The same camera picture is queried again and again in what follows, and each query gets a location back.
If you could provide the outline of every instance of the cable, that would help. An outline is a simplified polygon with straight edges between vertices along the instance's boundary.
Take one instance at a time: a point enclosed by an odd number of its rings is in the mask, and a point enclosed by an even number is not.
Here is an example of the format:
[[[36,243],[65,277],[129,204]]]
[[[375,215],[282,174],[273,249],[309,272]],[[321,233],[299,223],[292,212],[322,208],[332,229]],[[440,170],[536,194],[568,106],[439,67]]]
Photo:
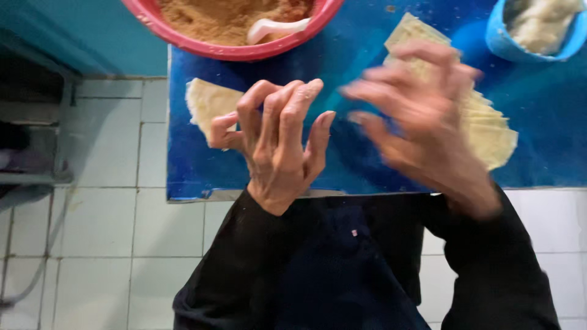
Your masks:
[[[47,253],[45,254],[45,257],[43,258],[41,263],[39,263],[39,266],[35,272],[35,276],[33,276],[31,283],[20,294],[0,299],[0,314],[2,314],[2,312],[6,311],[7,309],[13,308],[19,301],[25,299],[33,291],[33,289],[35,288],[35,286],[39,282],[41,275],[45,271],[45,268],[47,265],[47,259],[49,258],[49,252],[53,248],[53,245],[55,245],[55,241],[57,240],[57,235],[59,233],[59,229],[61,229],[61,226],[63,226],[63,222],[65,220],[65,213],[69,207],[70,191],[71,190],[68,190],[68,192],[65,195],[65,202],[63,203],[63,210],[61,210],[61,213],[59,214],[59,218],[57,219],[57,222],[55,222],[55,226],[53,227],[53,230],[51,231],[51,234],[49,235],[49,239],[47,242]]]

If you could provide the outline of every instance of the tiled floor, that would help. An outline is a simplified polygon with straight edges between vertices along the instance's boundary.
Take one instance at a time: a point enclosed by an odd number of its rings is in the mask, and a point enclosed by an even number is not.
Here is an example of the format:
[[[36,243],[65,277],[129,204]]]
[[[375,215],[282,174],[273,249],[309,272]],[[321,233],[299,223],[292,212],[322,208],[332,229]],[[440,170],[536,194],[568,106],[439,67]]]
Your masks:
[[[43,277],[1,330],[171,329],[171,300],[209,249],[230,202],[165,203],[166,82],[86,82],[66,129],[85,150],[77,189],[0,214],[4,295],[21,292],[65,225]],[[587,330],[587,191],[509,191],[549,274],[564,330]],[[426,233],[420,312],[433,330],[450,307],[455,274],[443,241]]]

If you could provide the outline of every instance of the black sleeve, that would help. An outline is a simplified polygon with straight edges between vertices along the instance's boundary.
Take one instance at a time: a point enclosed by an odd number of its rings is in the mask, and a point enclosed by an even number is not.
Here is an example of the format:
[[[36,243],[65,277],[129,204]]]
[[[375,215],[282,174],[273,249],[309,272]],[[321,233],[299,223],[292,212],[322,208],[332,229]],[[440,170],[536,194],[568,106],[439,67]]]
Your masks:
[[[560,329],[530,237],[507,196],[497,190],[503,210],[493,219],[453,216],[439,235],[458,275],[442,329]]]
[[[276,217],[245,190],[173,302],[174,329],[250,329],[270,310],[276,279],[313,227]]]

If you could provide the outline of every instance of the finger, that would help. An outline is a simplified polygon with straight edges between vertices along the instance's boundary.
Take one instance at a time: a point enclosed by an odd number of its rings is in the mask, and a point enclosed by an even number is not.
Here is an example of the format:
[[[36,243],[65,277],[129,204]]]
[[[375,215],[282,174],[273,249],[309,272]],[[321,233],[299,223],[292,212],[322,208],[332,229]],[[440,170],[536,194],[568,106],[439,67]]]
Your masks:
[[[392,49],[392,54],[398,59],[419,58],[438,66],[438,85],[436,86],[438,88],[446,86],[453,64],[458,59],[456,49],[429,41],[412,41],[395,46]]]
[[[265,98],[281,86],[261,80],[253,85],[237,103],[238,118],[247,141],[256,141],[261,133],[261,114],[258,111]]]
[[[356,80],[340,90],[346,97],[363,100],[379,108],[383,113],[396,117],[408,104],[398,88],[384,83]]]
[[[306,151],[303,154],[306,178],[314,181],[326,166],[326,149],[330,139],[330,126],[336,117],[336,112],[327,111],[314,121]]]
[[[471,90],[475,84],[475,79],[481,75],[481,71],[474,69],[465,64],[456,64],[450,75],[446,95],[452,100],[457,100],[463,94]]]
[[[268,147],[272,150],[277,146],[279,142],[279,115],[281,115],[281,110],[283,110],[292,97],[294,91],[302,85],[303,81],[301,80],[293,81],[278,92],[265,98],[259,147]]]
[[[368,69],[363,72],[364,80],[372,82],[382,82],[397,87],[414,88],[417,86],[417,80],[402,60],[393,61],[391,67],[381,66],[379,68]]]
[[[395,169],[402,166],[405,159],[402,145],[405,144],[405,141],[387,131],[383,118],[367,112],[352,112],[349,114],[349,120],[361,125],[365,135],[379,149],[389,166]]]
[[[237,124],[238,115],[231,112],[226,116],[212,119],[209,145],[216,149],[242,150],[242,132],[228,132],[228,129]]]
[[[323,87],[322,80],[314,79],[298,87],[289,99],[279,117],[279,147],[282,151],[302,150],[303,120]]]

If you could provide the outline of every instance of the red bowl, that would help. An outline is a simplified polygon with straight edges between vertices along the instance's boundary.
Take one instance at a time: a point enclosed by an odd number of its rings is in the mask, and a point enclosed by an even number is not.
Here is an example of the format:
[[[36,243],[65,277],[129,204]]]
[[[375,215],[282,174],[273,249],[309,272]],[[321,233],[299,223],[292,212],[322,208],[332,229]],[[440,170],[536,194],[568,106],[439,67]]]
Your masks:
[[[312,39],[336,15],[344,0],[315,0],[308,27],[284,38],[254,46],[219,46],[198,41],[173,30],[161,17],[157,0],[122,0],[141,23],[159,38],[188,52],[219,60],[247,61],[270,58]]]

